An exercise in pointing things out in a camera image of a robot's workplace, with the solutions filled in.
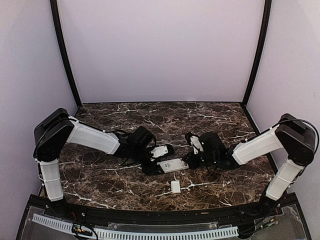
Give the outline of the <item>white remote control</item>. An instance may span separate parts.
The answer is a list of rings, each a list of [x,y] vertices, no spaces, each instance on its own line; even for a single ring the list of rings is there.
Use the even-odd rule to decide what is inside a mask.
[[[160,161],[157,163],[157,165],[160,166],[160,168],[163,170],[165,174],[189,168],[189,165],[186,162],[184,162],[181,158]]]

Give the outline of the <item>white battery cover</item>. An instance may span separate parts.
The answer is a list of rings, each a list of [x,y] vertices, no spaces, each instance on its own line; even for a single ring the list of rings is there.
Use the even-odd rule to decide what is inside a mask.
[[[181,185],[179,180],[173,180],[170,183],[172,193],[181,193]]]

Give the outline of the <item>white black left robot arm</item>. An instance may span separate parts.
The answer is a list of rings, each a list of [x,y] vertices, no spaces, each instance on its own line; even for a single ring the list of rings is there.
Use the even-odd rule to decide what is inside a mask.
[[[85,124],[59,108],[34,129],[35,149],[33,157],[38,162],[42,182],[51,203],[51,210],[60,218],[67,218],[70,206],[62,199],[64,192],[60,177],[59,158],[66,143],[78,144],[102,151],[121,159],[131,159],[141,165],[146,175],[161,172],[152,160],[155,136],[140,126],[134,132],[105,131]]]

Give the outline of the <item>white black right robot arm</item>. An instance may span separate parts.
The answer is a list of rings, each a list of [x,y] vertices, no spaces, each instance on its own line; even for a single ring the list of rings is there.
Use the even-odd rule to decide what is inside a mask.
[[[201,136],[187,133],[185,138],[193,151],[187,153],[182,161],[190,169],[215,166],[221,170],[234,170],[273,151],[286,151],[287,158],[266,187],[264,199],[255,205],[255,213],[260,217],[266,217],[274,210],[274,202],[282,197],[314,160],[320,144],[316,127],[289,113],[283,114],[276,124],[259,135],[242,140],[229,148],[215,132],[206,132]]]

